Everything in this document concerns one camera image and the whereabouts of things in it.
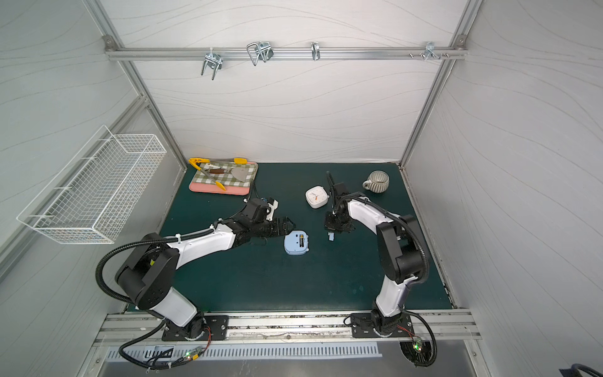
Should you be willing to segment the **white alarm clock back up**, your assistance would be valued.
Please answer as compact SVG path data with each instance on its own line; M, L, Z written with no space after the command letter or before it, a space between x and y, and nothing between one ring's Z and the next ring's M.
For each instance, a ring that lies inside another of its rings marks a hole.
M323 186L315 186L305 193L306 202L312 209L325 206L329 201L329 194Z

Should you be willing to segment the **blue white alarm clock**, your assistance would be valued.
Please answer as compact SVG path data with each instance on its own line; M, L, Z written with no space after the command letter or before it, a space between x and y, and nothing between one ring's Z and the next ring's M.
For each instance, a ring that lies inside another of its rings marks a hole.
M298 247L298 235L304 237L304 248ZM294 230L284 237L284 250L288 255L300 256L309 251L309 235L302 230Z

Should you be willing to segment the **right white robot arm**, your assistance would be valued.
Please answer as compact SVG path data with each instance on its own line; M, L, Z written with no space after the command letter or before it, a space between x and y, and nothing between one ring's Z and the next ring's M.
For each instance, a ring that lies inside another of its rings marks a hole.
M341 199L326 213L324 227L331 233L351 232L356 222L376 236L384 272L375 299L377 313L395 317L403 311L411 287L422 284L430 274L430 253L419 222L412 215L394 214L359 196Z

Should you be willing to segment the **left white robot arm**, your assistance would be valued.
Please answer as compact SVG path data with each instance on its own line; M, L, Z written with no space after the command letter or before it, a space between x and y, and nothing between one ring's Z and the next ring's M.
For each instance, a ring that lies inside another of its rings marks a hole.
M289 218L256 222L235 218L173 240L150 233L132 247L115 281L138 309L159 314L172 325L185 328L200 320L201 311L174 287L180 268L254 238L285 237L294 228L295 223Z

